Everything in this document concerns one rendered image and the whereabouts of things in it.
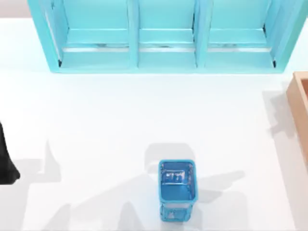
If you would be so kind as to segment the light blue rack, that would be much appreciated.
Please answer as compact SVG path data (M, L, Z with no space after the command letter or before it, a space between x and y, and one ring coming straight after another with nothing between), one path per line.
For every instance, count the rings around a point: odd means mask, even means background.
M285 70L308 0L27 0L54 73Z

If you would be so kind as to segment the blue basket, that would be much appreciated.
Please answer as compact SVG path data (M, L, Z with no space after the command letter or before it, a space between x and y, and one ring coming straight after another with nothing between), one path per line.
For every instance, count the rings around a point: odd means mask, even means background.
M160 218L187 222L198 199L196 166L189 159L165 159L158 164Z

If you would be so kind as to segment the salmon-coloured shallow box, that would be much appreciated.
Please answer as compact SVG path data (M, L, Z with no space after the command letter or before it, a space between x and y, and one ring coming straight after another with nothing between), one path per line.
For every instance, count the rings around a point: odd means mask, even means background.
M308 168L308 71L293 72L286 95Z

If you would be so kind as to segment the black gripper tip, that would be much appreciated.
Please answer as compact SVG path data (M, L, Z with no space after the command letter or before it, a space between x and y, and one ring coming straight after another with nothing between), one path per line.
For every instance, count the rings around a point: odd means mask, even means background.
M3 126L0 122L0 185L12 185L21 177L7 150Z

